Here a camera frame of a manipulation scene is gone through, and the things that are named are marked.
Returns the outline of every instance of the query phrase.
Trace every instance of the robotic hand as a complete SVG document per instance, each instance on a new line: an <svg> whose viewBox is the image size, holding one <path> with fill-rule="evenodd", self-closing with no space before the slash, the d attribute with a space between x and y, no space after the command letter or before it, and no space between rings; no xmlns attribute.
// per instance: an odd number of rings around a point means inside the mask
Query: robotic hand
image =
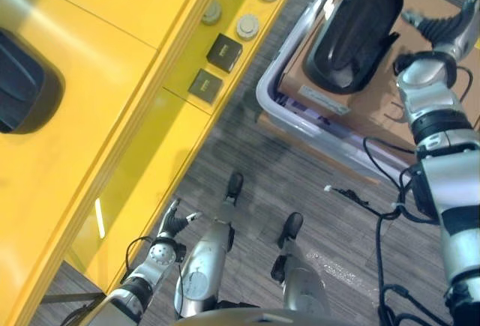
<svg viewBox="0 0 480 326"><path fill-rule="evenodd" d="M448 291L456 325L478 325L480 309L480 138L450 90L457 62L479 36L480 0L467 0L457 16L403 18L433 46L395 65L397 86L417 145L412 191L420 212L439 221Z"/></svg>
<svg viewBox="0 0 480 326"><path fill-rule="evenodd" d="M126 276L81 325L138 325L153 295L162 286L176 262L182 262L186 247L174 237L201 213L187 217L175 216L180 199L169 206L162 219L157 237L150 246L145 261Z"/></svg>

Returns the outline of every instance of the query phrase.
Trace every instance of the brown box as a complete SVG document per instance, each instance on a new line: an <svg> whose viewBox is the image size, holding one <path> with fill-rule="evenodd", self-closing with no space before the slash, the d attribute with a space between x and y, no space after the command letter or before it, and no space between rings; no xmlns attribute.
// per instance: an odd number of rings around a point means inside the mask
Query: brown box
<svg viewBox="0 0 480 326"><path fill-rule="evenodd" d="M429 17L452 16L459 11L458 7L445 0L404 0L403 9L413 9ZM369 85L355 94L333 94L315 85L303 71L304 59L324 21L325 17L322 12L317 17L311 32L307 34L286 66L280 81L280 92L319 114L350 127L361 135L377 136L396 145L413 148L413 137L404 117L392 63L401 53L430 50L430 43L399 17L392 31L399 32L400 37L380 63ZM460 62L460 65L468 67L474 75L472 88L463 101L463 107L468 119L478 130L480 129L480 49L478 43L473 51ZM458 70L457 82L454 84L453 90L459 97L464 92L467 83L467 74Z"/></svg>

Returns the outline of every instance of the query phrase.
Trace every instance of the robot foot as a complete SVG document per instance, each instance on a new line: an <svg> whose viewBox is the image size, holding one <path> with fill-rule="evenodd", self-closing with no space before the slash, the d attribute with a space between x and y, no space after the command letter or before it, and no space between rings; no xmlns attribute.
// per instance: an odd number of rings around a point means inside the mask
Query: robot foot
<svg viewBox="0 0 480 326"><path fill-rule="evenodd" d="M243 175L240 172L233 172L228 181L228 187L225 193L225 199L232 199L233 204L237 202L237 198L242 191Z"/></svg>
<svg viewBox="0 0 480 326"><path fill-rule="evenodd" d="M300 214L299 212L293 212L288 216L286 219L284 225L283 225L283 230L278 238L277 245L281 249L284 247L284 242L287 238L291 240L295 240L297 237L297 234L299 233L300 229L302 228L303 224L303 215Z"/></svg>

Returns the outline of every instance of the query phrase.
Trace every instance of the gray carpet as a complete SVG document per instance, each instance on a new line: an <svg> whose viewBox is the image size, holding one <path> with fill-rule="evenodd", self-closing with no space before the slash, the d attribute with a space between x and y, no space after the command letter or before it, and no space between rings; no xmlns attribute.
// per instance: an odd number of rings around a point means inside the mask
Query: gray carpet
<svg viewBox="0 0 480 326"><path fill-rule="evenodd" d="M461 5L463 0L449 0ZM244 79L181 182L176 196L181 212L205 216L183 231L178 240L192 250L215 214L232 170L243 172L244 190L238 202L235 244L227 256L220 299L245 301L262 307L281 307L282 289L270 279L278 255L275 238L288 214L305 216L298 244L325 283L333 315L357 325L378 325L377 264L374 255L376 219L348 200L326 193L333 184L357 190L372 207L387 211L396 195L389 185L368 186L313 159L260 129L255 86L308 0L290 0ZM438 230L404 219L385 223L383 255L385 280L400 283L445 320L446 290L439 255ZM145 249L139 255L145 256ZM173 321L173 292L177 273L155 296L142 325ZM93 291L75 270L63 264L49 293ZM398 312L416 313L395 296L388 302ZM58 325L80 303L42 305L32 325Z"/></svg>

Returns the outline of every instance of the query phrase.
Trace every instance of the black wire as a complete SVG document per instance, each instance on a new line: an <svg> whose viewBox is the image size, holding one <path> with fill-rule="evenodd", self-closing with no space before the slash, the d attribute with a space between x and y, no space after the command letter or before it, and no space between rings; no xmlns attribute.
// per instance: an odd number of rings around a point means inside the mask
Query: black wire
<svg viewBox="0 0 480 326"><path fill-rule="evenodd" d="M409 319L414 322L419 323L420 325L426 325L430 326L426 321L420 319L418 316L409 314L409 313L401 313L398 316L395 316L395 313L391 307L386 305L385 303L385 279L384 279L384 272L383 272L383 258L382 258L382 243L381 243L381 229L382 229L382 222L383 220L395 220L398 218L401 214L405 216L408 220L415 221L418 223L435 223L433 220L424 220L420 219L418 217L415 217L412 215L408 210L405 208L405 201L407 197L407 193L410 190L411 187L411 182L412 180L404 185L404 175L407 172L411 172L411 168L406 168L405 170L402 170L402 172L399 175L399 180L397 183L395 179L393 179L392 176L390 176L384 169L380 167L380 165L375 161L375 159L372 157L370 150L368 149L367 141L376 141L379 142L383 145L386 145L390 148L393 148L398 151L406 152L408 154L414 154L413 151L407 150L404 148L400 148L396 145L392 145L388 142L385 142L381 139L378 139L376 137L365 137L363 139L363 148L365 152L367 153L367 156L370 158L372 163L375 165L375 167L378 168L378 170L381 171L392 183L393 185L396 186L398 189L398 197L397 197L397 207L394 209L393 212L387 213L387 214L380 214L378 217L378 220L376 222L376 230L375 230L375 246L376 246L376 263L377 263L377 273L378 273L378 283L379 283L379 307L378 307L378 313L379 313L379 318L381 325L385 326L392 326L392 325L399 325L402 320L404 319ZM372 214L379 214L378 211L375 210L368 210ZM429 316L431 319L433 319L435 322L438 322L442 326L448 326L442 319L440 319L438 316L435 316L430 310L428 310L424 305L422 305L420 302L418 302L414 297L410 296L407 292L406 298L413 304L415 305L419 310L421 310L425 315Z"/></svg>
<svg viewBox="0 0 480 326"><path fill-rule="evenodd" d="M473 84L473 73L468 67L464 66L457 66L457 69L463 70L468 74L468 84L466 84L465 91L463 92L462 96L460 97L460 102L462 103L466 97L466 95L469 93L470 88L472 87Z"/></svg>
<svg viewBox="0 0 480 326"><path fill-rule="evenodd" d="M401 148L401 147L398 147L396 145L393 145L387 141L383 141L382 139L379 139L377 137L372 137L372 136L367 136L367 137L364 137L363 138L363 149L365 150L365 153L367 154L368 158L370 159L370 161L372 162L372 164L375 165L375 167L381 171L381 173L383 173L392 183L393 185L395 185L395 187L397 188L397 190L400 190L400 185L396 182L395 179L393 179L392 176L390 176L387 171L385 171L384 169L382 169L382 167L378 164L378 162L375 161L374 157L372 156L372 154L370 153L370 149L368 148L368 145L367 145L367 141L376 141L376 142L379 142L380 144L383 144L385 146L388 146L389 148L393 148L394 150L398 150L398 151L402 151L402 152L405 152L407 154L414 154L414 152L412 150L407 150L405 148Z"/></svg>
<svg viewBox="0 0 480 326"><path fill-rule="evenodd" d="M127 270L125 271L125 275L123 275L120 283L123 283L125 281L125 279L128 277L128 275L130 275L131 272L132 272L132 269L130 268L130 263L128 261L128 256L130 255L130 248L138 241L152 242L152 238L150 238L149 236L140 236L139 238L136 238L135 240L133 240L132 242L130 242L128 244L127 251L125 252L125 268Z"/></svg>
<svg viewBox="0 0 480 326"><path fill-rule="evenodd" d="M79 320L83 319L88 313L90 313L103 299L104 297L96 298L90 304L85 304L80 308L72 311L67 315L67 317L64 318L60 326L69 326L73 325L74 322L77 323Z"/></svg>
<svg viewBox="0 0 480 326"><path fill-rule="evenodd" d="M438 225L438 222L436 220L422 219L420 217L417 217L411 214L405 207L405 198L407 197L407 193L410 190L410 183L412 182L412 180L410 179L408 184L404 186L404 175L406 172L411 172L411 168L406 168L405 170L403 170L400 173L400 177L398 178L398 181L400 182L400 195L399 195L398 207L400 208L402 215L404 215L406 219L413 221L414 223L427 223L430 225Z"/></svg>
<svg viewBox="0 0 480 326"><path fill-rule="evenodd" d="M182 317L182 310L183 310L183 276L182 270L180 268L180 264L178 264L178 277L180 277L180 292L181 292L181 303L180 303L180 310L178 312L178 316Z"/></svg>
<svg viewBox="0 0 480 326"><path fill-rule="evenodd" d="M450 326L447 322L443 321L440 317L437 315L433 314L427 307L425 307L420 301L415 299L407 289L405 289L403 286L397 285L397 284L389 284L389 285L384 285L382 289L382 293L385 294L388 290L392 290L396 294L400 295L402 298L406 298L408 301L410 301L417 309L422 311L425 315L430 317L432 320L434 320L437 324L441 326Z"/></svg>
<svg viewBox="0 0 480 326"><path fill-rule="evenodd" d="M428 322L420 319L418 316L412 315L410 313L401 313L395 318L394 326L398 326L403 320L412 320L421 326L432 326Z"/></svg>
<svg viewBox="0 0 480 326"><path fill-rule="evenodd" d="M381 213L378 212L377 210L372 209L370 206L368 206L369 202L360 199L360 197L356 194L355 191L350 190L350 189L348 189L348 190L338 189L336 187L333 187L332 190L338 192L339 194L341 194L345 197L347 197L348 199L352 200L357 205L362 206L365 210L371 212L375 216L380 217Z"/></svg>

